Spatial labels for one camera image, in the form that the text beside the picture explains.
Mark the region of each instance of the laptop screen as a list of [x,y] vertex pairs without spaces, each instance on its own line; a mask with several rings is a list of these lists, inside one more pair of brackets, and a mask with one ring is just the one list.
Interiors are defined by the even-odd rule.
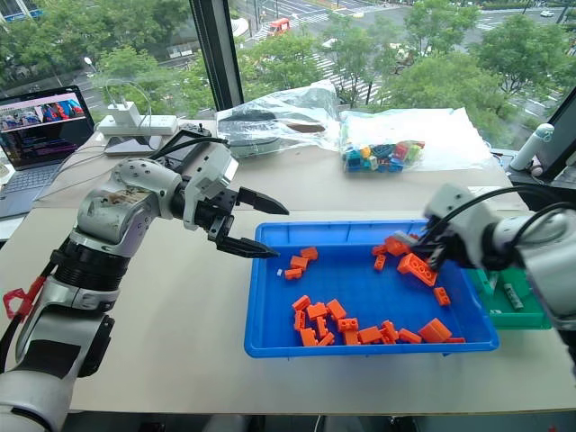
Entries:
[[0,145],[16,169],[64,160],[93,127],[77,87],[0,100]]

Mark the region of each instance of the laptop keyboard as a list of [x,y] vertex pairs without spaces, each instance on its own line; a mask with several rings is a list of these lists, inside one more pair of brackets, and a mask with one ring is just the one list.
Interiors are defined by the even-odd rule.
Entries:
[[23,171],[21,173],[14,173],[8,184],[4,186],[2,192],[16,192],[32,189],[33,187],[42,187],[50,180],[55,172],[56,169],[51,167],[49,169],[33,169],[31,172]]

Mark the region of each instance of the red clamp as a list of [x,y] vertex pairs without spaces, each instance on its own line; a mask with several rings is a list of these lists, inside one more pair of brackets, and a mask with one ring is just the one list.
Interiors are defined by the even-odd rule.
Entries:
[[[4,302],[4,308],[6,309],[6,315],[8,316],[9,320],[14,318],[14,315],[16,314],[25,317],[30,313],[30,311],[32,310],[32,305],[34,304],[34,300],[36,300],[36,296],[40,292],[40,289],[44,285],[44,282],[46,282],[46,277],[38,276],[36,280],[33,282],[33,284],[30,285],[30,290],[28,291],[28,293],[24,292],[22,288],[18,288],[17,290],[12,290],[4,294],[4,296],[2,297],[2,301]],[[10,302],[13,299],[22,300],[22,304],[20,305],[20,308],[18,308],[17,311],[14,311],[10,306]]]

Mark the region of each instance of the laptop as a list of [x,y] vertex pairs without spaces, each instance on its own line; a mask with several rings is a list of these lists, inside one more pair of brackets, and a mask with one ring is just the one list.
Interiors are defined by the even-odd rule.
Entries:
[[0,218],[29,212],[60,163],[93,132],[75,85],[0,99],[0,146],[15,170],[0,191]]

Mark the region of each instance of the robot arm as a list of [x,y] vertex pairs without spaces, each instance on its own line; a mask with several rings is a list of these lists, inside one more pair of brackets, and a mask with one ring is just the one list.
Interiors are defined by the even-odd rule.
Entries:
[[424,235],[418,240],[395,236],[434,269],[447,259],[486,270],[525,268],[537,299],[576,362],[576,207],[558,202],[505,219],[484,202],[458,210],[473,200],[478,201],[467,189],[446,184],[425,209]]
[[199,154],[181,176],[155,160],[119,163],[107,183],[81,203],[76,226],[50,262],[40,297],[16,343],[17,366],[0,374],[0,430],[56,432],[62,428],[77,377],[95,373],[110,342],[111,310],[128,263],[156,218],[203,228],[218,250],[275,257],[266,245],[228,236],[232,209],[288,214],[261,193],[228,189],[238,162],[222,145]]

